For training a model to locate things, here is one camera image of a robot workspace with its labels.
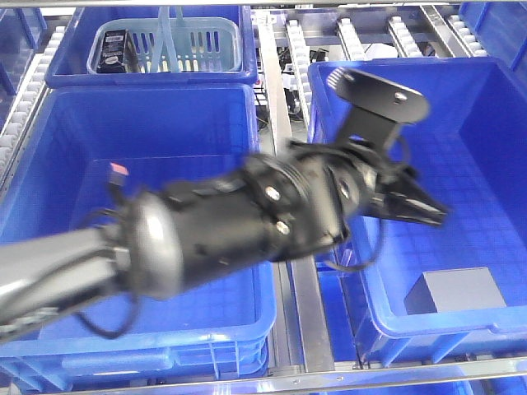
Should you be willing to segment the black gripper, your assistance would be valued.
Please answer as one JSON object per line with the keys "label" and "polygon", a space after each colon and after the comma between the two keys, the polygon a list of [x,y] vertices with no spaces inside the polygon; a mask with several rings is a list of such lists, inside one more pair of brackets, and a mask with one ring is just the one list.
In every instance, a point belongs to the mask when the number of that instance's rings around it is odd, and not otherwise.
{"label": "black gripper", "polygon": [[412,166],[374,152],[366,142],[290,142],[289,149],[303,165],[308,160],[321,160],[334,181],[346,218],[360,215],[440,226],[449,213],[417,183]]}

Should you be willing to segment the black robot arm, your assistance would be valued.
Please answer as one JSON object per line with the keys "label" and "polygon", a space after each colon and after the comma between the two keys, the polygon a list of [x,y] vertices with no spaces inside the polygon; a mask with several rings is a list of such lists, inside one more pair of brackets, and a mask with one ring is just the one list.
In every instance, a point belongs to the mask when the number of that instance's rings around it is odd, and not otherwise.
{"label": "black robot arm", "polygon": [[407,165],[364,141],[292,142],[214,179],[113,193],[110,224],[2,246],[2,342],[120,292],[131,299],[128,329],[141,297],[322,253],[348,238],[353,216],[439,226],[447,214]]}

